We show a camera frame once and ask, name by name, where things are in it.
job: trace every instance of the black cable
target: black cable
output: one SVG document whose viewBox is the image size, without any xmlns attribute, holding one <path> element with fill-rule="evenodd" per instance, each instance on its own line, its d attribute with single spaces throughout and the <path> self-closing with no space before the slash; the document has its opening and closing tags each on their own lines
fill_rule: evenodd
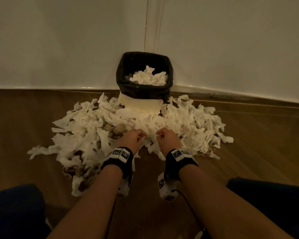
<svg viewBox="0 0 299 239">
<path fill-rule="evenodd" d="M 108 225 L 107 225 L 106 234 L 105 234 L 104 239 L 107 239 L 108 234 L 109 234 L 109 232 L 110 232 L 110 225 L 111 225 L 112 217 L 113 217 L 113 214 L 114 214 L 115 203 L 116 203 L 116 198 L 115 198 L 115 201 L 114 201 L 114 205 L 113 205 L 113 208 L 112 208 L 112 212 L 111 212 L 110 220 L 109 220 L 109 223 L 108 223 Z"/>
<path fill-rule="evenodd" d="M 189 202 L 188 202 L 188 200 L 186 199 L 186 197 L 183 195 L 183 193 L 182 192 L 180 192 L 179 190 L 172 190 L 172 192 L 174 192 L 174 191 L 177 191 L 178 193 L 180 193 L 181 194 L 181 196 L 184 198 L 184 200 L 186 201 L 186 203 L 187 203 L 187 205 L 188 205 L 188 207 L 189 207 L 189 209 L 191 210 L 191 212 L 192 212 L 192 214 L 194 215 L 194 217 L 195 217 L 195 219 L 196 219 L 196 221 L 197 221 L 197 223 L 198 223 L 198 225 L 199 225 L 199 227 L 200 227 L 200 229 L 201 229 L 201 231 L 204 231 L 205 230 L 205 228 L 203 228 L 203 226 L 201 225 L 201 223 L 199 222 L 199 219 L 198 219 L 198 217 L 196 216 L 196 214 L 195 214 L 195 212 L 194 212 L 194 210 L 192 209 L 192 207 L 190 206 L 190 204 L 189 204 Z"/>
</svg>

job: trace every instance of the wooden floor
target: wooden floor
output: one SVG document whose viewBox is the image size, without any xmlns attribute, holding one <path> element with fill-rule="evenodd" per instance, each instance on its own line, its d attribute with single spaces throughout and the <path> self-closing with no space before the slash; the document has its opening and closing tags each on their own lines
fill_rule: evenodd
<svg viewBox="0 0 299 239">
<path fill-rule="evenodd" d="M 26 152 L 37 145 L 51 145 L 52 121 L 65 116 L 77 101 L 99 96 L 92 92 L 0 90 L 0 190 L 36 184 L 54 225 L 77 201 L 71 195 L 71 181 L 62 174 L 55 156 L 40 155 L 30 161 Z M 224 185 L 238 176 L 299 185 L 299 107 L 201 99 L 204 106 L 216 108 L 226 124 L 225 134 L 234 138 L 233 144 L 221 144 L 217 150 L 220 160 L 197 158 L 203 171 Z M 163 172 L 164 162 L 145 149 L 140 155 L 129 196 L 117 199 L 109 238 L 193 238 L 199 228 L 184 199 L 165 202 L 159 198 L 157 176 Z"/>
</svg>

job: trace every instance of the pile of tissues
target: pile of tissues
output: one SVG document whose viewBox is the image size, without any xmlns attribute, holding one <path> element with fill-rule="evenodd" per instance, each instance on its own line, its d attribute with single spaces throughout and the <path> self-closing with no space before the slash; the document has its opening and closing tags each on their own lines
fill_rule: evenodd
<svg viewBox="0 0 299 239">
<path fill-rule="evenodd" d="M 76 103 L 74 109 L 60 120 L 54 121 L 52 128 L 56 135 L 54 145 L 48 148 L 37 146 L 28 151 L 33 159 L 38 154 L 57 154 L 56 160 L 64 166 L 64 173 L 72 180 L 72 194 L 80 196 L 100 173 L 105 157 L 116 147 L 116 140 L 123 133 L 135 128 L 143 129 L 147 134 L 142 146 L 149 153 L 155 153 L 161 160 L 156 131 L 167 127 L 179 137 L 181 145 L 191 155 L 206 155 L 219 159 L 213 153 L 220 148 L 220 142 L 232 143 L 234 139 L 223 135 L 225 124 L 217 115 L 215 108 L 195 108 L 187 95 L 163 104 L 161 113 L 142 113 L 124 108 L 117 98 L 109 101 L 104 93 L 92 102 Z M 138 152 L 134 158 L 140 158 Z"/>
<path fill-rule="evenodd" d="M 144 71 L 135 72 L 135 74 L 132 77 L 130 77 L 129 80 L 140 85 L 165 85 L 167 81 L 166 72 L 160 72 L 158 74 L 153 75 L 152 72 L 154 70 L 154 68 L 151 68 L 147 65 Z"/>
</svg>

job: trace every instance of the black trash bag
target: black trash bag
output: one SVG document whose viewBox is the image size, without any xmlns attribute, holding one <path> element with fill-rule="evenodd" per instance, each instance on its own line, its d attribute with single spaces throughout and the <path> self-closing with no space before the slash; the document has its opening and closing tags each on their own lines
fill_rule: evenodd
<svg viewBox="0 0 299 239">
<path fill-rule="evenodd" d="M 165 71 L 167 82 L 163 86 L 140 85 L 126 79 L 129 74 L 144 71 L 148 65 L 155 68 L 153 75 Z M 173 67 L 167 56 L 146 52 L 124 53 L 116 70 L 116 83 L 121 92 L 135 99 L 162 99 L 168 100 L 170 89 L 173 85 Z"/>
</svg>

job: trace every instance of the forearm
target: forearm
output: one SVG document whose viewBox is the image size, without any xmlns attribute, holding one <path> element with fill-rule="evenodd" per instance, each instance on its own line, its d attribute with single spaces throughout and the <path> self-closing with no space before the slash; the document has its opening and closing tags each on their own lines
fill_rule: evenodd
<svg viewBox="0 0 299 239">
<path fill-rule="evenodd" d="M 103 238 L 122 175 L 116 165 L 104 167 L 48 238 Z"/>
<path fill-rule="evenodd" d="M 179 176 L 199 220 L 213 238 L 291 238 L 259 210 L 198 167 L 186 165 Z"/>
</svg>

